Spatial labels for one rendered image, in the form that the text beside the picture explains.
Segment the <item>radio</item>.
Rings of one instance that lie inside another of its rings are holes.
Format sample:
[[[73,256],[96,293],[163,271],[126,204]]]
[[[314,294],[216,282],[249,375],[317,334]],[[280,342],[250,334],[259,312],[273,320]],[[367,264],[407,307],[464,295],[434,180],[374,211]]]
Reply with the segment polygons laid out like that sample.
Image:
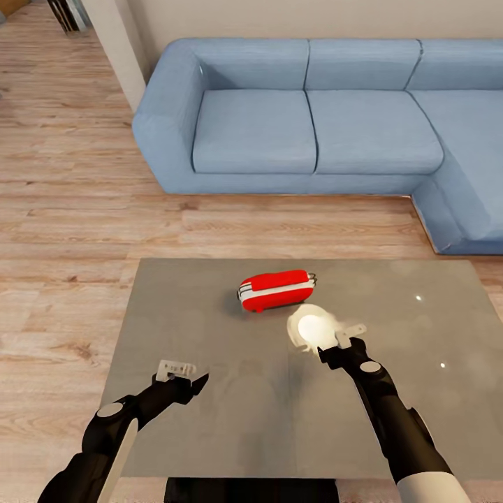
[[[245,309],[259,313],[303,304],[315,286],[316,279],[305,270],[264,274],[244,280],[237,297]]]

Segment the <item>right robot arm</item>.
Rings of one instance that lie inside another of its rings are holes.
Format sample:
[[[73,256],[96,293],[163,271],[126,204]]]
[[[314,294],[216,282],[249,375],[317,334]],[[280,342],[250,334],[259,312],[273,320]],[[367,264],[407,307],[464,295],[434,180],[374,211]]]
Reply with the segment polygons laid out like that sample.
[[[364,324],[335,332],[337,346],[318,347],[330,369],[343,367],[352,376],[373,436],[393,474],[402,503],[472,503],[442,455],[428,426],[414,408],[398,397],[386,368],[367,357],[361,339]]]

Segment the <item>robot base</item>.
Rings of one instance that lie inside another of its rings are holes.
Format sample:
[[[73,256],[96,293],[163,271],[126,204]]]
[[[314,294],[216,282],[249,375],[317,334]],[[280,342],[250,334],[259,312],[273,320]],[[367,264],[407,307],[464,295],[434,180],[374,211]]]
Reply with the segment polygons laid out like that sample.
[[[164,503],[339,503],[335,479],[168,477]]]

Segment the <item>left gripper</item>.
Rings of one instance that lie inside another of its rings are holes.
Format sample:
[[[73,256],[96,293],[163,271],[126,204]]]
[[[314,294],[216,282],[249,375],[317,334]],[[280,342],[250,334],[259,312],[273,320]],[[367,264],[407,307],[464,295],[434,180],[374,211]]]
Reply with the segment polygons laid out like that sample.
[[[187,404],[191,399],[198,395],[203,389],[206,382],[209,380],[209,374],[203,375],[201,378],[191,382],[190,379],[175,377],[167,382],[156,381],[156,374],[152,376],[152,385],[147,388],[155,395],[158,402],[157,417],[172,403]]]

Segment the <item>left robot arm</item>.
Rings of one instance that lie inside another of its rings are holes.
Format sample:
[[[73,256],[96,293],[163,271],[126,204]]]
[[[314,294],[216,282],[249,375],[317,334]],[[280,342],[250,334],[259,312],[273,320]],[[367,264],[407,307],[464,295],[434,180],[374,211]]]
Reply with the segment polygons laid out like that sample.
[[[37,503],[108,503],[138,431],[172,403],[189,403],[206,385],[209,374],[195,382],[175,376],[195,372],[192,364],[161,360],[141,394],[101,407],[85,430],[82,453],[52,478]]]

